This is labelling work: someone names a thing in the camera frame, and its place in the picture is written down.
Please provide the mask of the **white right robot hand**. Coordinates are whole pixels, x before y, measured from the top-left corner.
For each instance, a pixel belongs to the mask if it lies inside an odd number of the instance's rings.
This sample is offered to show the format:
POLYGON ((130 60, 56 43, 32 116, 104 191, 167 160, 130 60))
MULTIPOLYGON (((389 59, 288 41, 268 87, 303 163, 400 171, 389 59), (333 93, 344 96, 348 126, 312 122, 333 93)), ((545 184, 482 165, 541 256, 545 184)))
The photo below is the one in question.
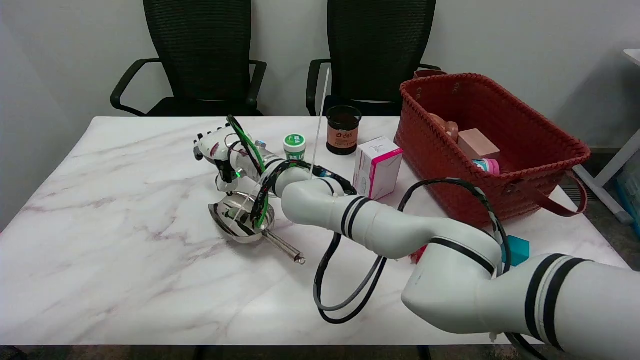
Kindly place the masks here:
POLYGON ((232 127, 219 128, 206 134, 198 134, 193 153, 196 161, 205 160, 217 169, 215 187, 224 193, 235 191, 240 179, 256 180, 258 171, 249 151, 232 127))

